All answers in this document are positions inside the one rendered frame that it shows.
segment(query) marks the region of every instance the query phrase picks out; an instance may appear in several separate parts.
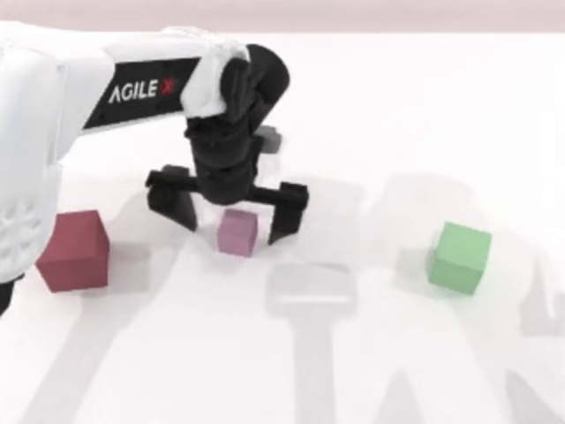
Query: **black and white robotic arm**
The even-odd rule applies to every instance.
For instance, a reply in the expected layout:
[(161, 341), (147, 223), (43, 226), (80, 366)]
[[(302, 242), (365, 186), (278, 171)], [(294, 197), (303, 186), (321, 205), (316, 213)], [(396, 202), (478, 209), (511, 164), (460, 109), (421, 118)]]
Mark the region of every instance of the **black and white robotic arm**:
[(255, 201), (275, 207), (270, 242), (298, 232), (306, 187), (254, 185), (256, 132), (289, 82), (269, 49), (197, 28), (97, 33), (0, 22), (0, 314), (49, 242), (59, 161), (83, 133), (184, 116), (196, 169), (151, 171), (149, 207), (196, 231), (191, 193), (219, 205)]

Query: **light green block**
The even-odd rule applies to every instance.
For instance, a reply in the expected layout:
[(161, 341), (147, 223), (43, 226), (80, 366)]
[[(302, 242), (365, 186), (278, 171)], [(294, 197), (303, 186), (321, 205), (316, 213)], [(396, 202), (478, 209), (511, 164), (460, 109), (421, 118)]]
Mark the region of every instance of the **light green block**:
[(485, 274), (492, 236), (455, 223), (445, 223), (428, 280), (456, 292), (473, 294)]

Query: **dark red block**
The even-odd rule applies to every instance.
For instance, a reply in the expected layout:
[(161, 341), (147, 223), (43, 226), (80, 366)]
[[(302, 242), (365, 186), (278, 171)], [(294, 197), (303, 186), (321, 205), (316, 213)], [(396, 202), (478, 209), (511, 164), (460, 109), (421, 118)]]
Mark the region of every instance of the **dark red block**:
[(108, 285), (109, 238), (96, 210), (59, 214), (35, 264), (52, 292)]

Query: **pink block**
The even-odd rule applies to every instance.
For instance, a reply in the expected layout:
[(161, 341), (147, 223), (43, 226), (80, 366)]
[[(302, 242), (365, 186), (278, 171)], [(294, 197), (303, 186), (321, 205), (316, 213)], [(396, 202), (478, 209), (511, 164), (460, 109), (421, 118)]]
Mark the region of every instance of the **pink block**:
[(59, 214), (47, 248), (36, 262), (52, 292), (108, 285), (109, 238), (95, 210)]
[(226, 209), (218, 229), (218, 250), (224, 254), (250, 257), (258, 230), (257, 215), (237, 209)]

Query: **white table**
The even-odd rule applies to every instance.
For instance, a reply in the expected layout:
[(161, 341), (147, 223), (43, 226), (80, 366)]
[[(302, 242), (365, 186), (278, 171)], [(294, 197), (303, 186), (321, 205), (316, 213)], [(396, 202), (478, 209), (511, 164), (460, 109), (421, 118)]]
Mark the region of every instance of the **white table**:
[[(266, 247), (271, 209), (238, 205), (246, 260), (200, 197), (196, 234), (149, 212), (147, 172), (191, 163), (181, 117), (82, 138), (60, 210), (100, 210), (110, 288), (21, 282), (0, 423), (563, 423), (565, 37), (240, 39), (292, 71), (261, 181), (309, 184), (302, 232)], [(426, 282), (446, 220), (493, 234), (473, 297)]]

